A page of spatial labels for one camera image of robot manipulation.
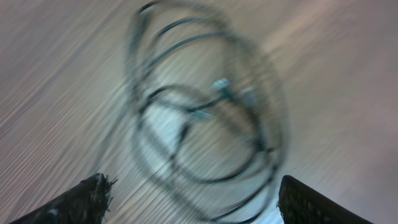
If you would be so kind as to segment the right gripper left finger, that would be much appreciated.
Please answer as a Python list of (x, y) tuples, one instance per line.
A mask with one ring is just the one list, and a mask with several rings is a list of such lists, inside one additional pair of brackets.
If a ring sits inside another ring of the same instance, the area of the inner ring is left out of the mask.
[(102, 224), (118, 181), (96, 173), (10, 224)]

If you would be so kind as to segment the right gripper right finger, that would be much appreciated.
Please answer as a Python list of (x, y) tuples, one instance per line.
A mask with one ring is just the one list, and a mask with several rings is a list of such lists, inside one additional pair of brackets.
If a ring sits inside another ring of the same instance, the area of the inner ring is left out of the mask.
[(371, 224), (291, 175), (282, 178), (277, 206), (285, 224)]

